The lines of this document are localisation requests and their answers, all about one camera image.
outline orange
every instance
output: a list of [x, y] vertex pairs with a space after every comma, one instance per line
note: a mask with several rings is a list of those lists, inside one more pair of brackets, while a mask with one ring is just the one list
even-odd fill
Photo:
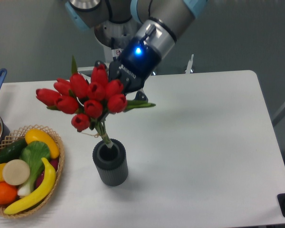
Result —
[[17, 188], [9, 185], [6, 182], [0, 183], [0, 205], [10, 204], [17, 197]]

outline flower stem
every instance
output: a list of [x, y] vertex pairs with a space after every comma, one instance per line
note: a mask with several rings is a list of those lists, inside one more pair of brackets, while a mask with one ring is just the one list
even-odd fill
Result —
[[95, 129], [97, 130], [97, 133], [100, 135], [100, 137], [103, 139], [104, 143], [108, 148], [111, 148], [113, 146], [113, 142], [111, 141], [110, 137], [106, 133], [105, 130], [105, 122], [98, 122], [95, 126]]

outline green leaf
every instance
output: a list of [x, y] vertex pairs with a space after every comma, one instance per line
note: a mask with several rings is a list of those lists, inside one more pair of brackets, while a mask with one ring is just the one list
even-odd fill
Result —
[[53, 106], [47, 106], [47, 109], [49, 109], [49, 110], [57, 110], [57, 111], [59, 111], [59, 109], [56, 107], [56, 105], [53, 105]]
[[72, 74], [78, 73], [75, 57], [72, 56]]
[[75, 98], [76, 99], [76, 96], [75, 96], [75, 94], [73, 93], [73, 91], [72, 90], [68, 90], [68, 94], [69, 94], [69, 96], [71, 96], [72, 98]]
[[75, 114], [80, 114], [80, 113], [84, 113], [84, 110], [81, 107], [75, 111]]
[[153, 104], [153, 103], [146, 103], [146, 104], [140, 104], [140, 105], [128, 105], [125, 108], [125, 111], [129, 111], [129, 110], [132, 110], [134, 108], [151, 108], [154, 106], [156, 106], [156, 104]]
[[20, 185], [19, 192], [31, 193], [34, 190], [35, 181], [44, 170], [41, 158], [50, 159], [49, 147], [44, 142], [33, 141], [22, 150], [19, 159], [28, 164], [30, 174], [27, 181]]
[[96, 126], [96, 122], [95, 121], [91, 121], [90, 122], [90, 127], [89, 127], [91, 129], [91, 131], [94, 130], [95, 126]]
[[127, 100], [128, 105], [142, 105], [147, 104], [147, 101]]

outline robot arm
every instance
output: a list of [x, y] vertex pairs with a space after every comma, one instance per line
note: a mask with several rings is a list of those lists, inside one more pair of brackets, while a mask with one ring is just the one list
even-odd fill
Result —
[[[70, 0], [69, 5], [77, 11], [79, 5], [76, 5], [76, 2], [84, 2], [87, 5], [89, 11], [81, 9], [79, 14], [80, 18], [85, 20], [87, 27], [92, 27], [102, 20], [116, 23], [116, 19], [114, 20], [112, 16], [127, 15], [129, 8], [133, 18], [142, 23], [120, 56], [111, 62], [109, 67], [109, 80], [120, 79], [125, 94], [143, 88], [151, 72], [170, 52], [207, 2], [207, 0], [132, 0], [129, 4], [129, 0], [102, 1]], [[115, 13], [108, 13], [109, 5], [111, 11], [114, 9]], [[100, 19], [92, 14], [101, 14], [102, 17]]]

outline wicker basket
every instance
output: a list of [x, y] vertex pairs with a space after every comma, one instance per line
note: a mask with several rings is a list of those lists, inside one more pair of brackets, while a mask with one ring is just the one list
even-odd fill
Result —
[[20, 213], [17, 213], [15, 215], [6, 215], [6, 214], [4, 214], [5, 208], [0, 207], [0, 216], [8, 218], [8, 219], [10, 219], [10, 218], [11, 219], [23, 218], [23, 217], [26, 217], [28, 215], [35, 213], [40, 208], [42, 208], [48, 202], [48, 200], [51, 198], [52, 194], [54, 193], [54, 191], [55, 191], [55, 189], [59, 183], [59, 179], [60, 179], [60, 176], [61, 176], [61, 173], [63, 170], [63, 165], [65, 162], [65, 151], [64, 151], [63, 143], [62, 143], [59, 135], [47, 126], [44, 127], [42, 125], [34, 125], [34, 126], [30, 125], [30, 126], [25, 126], [23, 128], [19, 128], [18, 130], [15, 130], [14, 132], [12, 132], [8, 136], [6, 136], [5, 139], [1, 142], [0, 150], [2, 148], [6, 147], [7, 145], [11, 144], [12, 142], [14, 142], [20, 138], [24, 138], [25, 133], [28, 130], [33, 129], [33, 128], [40, 129], [40, 130], [43, 130], [44, 132], [48, 133], [54, 139], [54, 141], [57, 143], [57, 145], [59, 147], [59, 150], [60, 150], [59, 166], [58, 166], [58, 170], [57, 170], [55, 185], [54, 185], [52, 191], [48, 194], [48, 196], [46, 196], [43, 199], [43, 201], [34, 209], [31, 209], [31, 210], [28, 209], [28, 210], [22, 211]]

